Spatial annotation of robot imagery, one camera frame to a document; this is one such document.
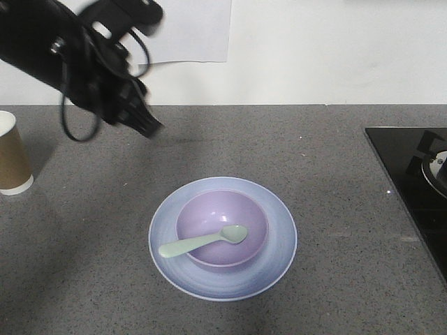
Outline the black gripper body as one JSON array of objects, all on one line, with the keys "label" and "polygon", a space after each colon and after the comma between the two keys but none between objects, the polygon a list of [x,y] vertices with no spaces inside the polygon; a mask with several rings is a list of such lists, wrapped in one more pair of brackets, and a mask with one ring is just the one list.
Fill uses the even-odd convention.
[{"label": "black gripper body", "polygon": [[144,85],[129,73],[121,43],[79,22],[62,26],[62,40],[62,91],[78,107],[116,124],[124,109],[144,103]]}]

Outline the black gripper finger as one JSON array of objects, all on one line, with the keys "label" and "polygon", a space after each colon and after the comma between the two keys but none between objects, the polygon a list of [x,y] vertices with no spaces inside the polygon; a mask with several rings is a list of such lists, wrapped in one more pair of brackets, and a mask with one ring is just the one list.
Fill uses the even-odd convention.
[{"label": "black gripper finger", "polygon": [[122,124],[132,128],[146,138],[155,136],[163,124],[155,118],[145,103],[130,105],[122,111]]}]

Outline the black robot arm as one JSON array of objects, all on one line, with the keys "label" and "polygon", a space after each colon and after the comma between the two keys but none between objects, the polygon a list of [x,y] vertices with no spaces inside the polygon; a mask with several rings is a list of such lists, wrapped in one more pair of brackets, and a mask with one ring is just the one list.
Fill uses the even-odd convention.
[{"label": "black robot arm", "polygon": [[75,14],[59,1],[1,2],[1,60],[61,92],[63,100],[92,112],[96,121],[123,124],[145,137],[162,126],[145,102],[147,89],[129,72],[120,40],[157,29],[163,9],[155,1],[95,1]]}]

